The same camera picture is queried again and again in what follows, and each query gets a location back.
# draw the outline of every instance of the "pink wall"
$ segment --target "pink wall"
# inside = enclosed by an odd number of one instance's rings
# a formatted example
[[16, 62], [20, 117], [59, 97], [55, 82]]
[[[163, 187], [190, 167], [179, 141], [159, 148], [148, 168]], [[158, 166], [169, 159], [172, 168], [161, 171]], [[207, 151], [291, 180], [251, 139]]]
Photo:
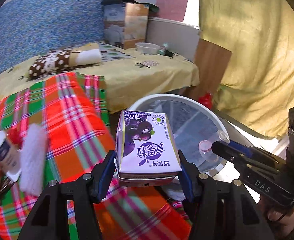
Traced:
[[159, 12], [151, 16], [183, 22], [187, 2], [188, 0], [157, 0]]

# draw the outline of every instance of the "printed box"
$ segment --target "printed box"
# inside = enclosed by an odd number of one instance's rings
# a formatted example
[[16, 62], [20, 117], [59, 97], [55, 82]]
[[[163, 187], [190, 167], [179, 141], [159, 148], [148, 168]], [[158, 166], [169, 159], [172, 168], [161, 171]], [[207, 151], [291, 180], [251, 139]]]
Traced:
[[122, 49], [145, 42], [149, 7], [137, 3], [116, 3], [103, 6], [105, 42]]
[[121, 186], [167, 184], [182, 170], [166, 114], [122, 111], [116, 152]]

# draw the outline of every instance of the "clear plastic cup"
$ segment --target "clear plastic cup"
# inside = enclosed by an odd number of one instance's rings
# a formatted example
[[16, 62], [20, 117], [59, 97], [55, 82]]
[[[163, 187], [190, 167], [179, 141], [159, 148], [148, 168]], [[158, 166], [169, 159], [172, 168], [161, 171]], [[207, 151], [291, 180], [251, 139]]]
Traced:
[[209, 163], [215, 163], [219, 159], [219, 156], [211, 150], [211, 146], [216, 141], [224, 141], [229, 144], [229, 136], [222, 130], [218, 130], [209, 139], [203, 140], [198, 144], [200, 155]]

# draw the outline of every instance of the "wooden board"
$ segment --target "wooden board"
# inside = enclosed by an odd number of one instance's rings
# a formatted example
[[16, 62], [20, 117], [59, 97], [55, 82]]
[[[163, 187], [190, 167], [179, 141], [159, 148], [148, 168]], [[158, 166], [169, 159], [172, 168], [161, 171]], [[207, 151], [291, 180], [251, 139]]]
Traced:
[[199, 39], [194, 63], [199, 70], [199, 85], [186, 91], [186, 96], [198, 100], [206, 92], [216, 93], [232, 52], [209, 41]]

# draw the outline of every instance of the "red plaid tablecloth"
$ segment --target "red plaid tablecloth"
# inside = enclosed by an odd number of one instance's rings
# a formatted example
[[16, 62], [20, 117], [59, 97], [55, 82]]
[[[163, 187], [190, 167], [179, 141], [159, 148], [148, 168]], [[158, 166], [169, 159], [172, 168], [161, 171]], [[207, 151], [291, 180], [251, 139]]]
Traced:
[[[3, 129], [17, 127], [24, 137], [30, 123], [42, 125], [49, 138], [44, 185], [51, 179], [75, 180], [114, 149], [106, 128], [103, 77], [59, 74], [0, 101]], [[17, 239], [36, 200], [19, 191], [18, 184], [5, 195], [0, 207], [3, 239]], [[105, 239], [178, 240], [187, 239], [190, 231], [190, 225], [153, 187], [119, 187], [115, 177], [95, 210]], [[71, 239], [78, 239], [72, 201], [68, 218]]]

